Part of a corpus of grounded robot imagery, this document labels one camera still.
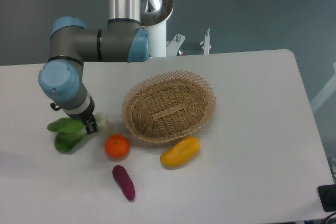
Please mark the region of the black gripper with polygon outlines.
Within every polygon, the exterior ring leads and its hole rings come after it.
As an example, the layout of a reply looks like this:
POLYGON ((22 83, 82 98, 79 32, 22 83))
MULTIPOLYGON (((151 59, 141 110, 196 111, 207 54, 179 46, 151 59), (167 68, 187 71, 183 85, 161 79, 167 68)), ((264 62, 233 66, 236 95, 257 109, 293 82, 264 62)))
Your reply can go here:
MULTIPOLYGON (((50 104, 50 107, 54 111, 61 110, 61 107, 54 102, 52 102, 50 104)), ((87 134, 92 134, 92 133, 95 133, 95 132, 98 131, 96 118, 93 116, 93 112, 91 110, 85 110, 85 111, 83 111, 81 113, 78 113, 78 114, 67 113, 67 115, 72 119, 81 121, 86 128, 87 134)))

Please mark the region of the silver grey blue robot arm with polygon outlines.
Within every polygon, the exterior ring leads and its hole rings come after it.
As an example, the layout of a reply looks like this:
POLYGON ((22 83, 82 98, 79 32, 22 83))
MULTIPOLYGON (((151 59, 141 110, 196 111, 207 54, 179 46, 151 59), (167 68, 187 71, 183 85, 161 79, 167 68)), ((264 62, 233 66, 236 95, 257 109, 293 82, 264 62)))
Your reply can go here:
POLYGON ((97 131, 94 100, 82 81, 85 62, 144 62, 150 56, 150 35, 142 21, 149 0, 109 0, 106 29, 88 30, 71 16, 57 19, 50 36, 48 62, 38 82, 51 108, 97 131))

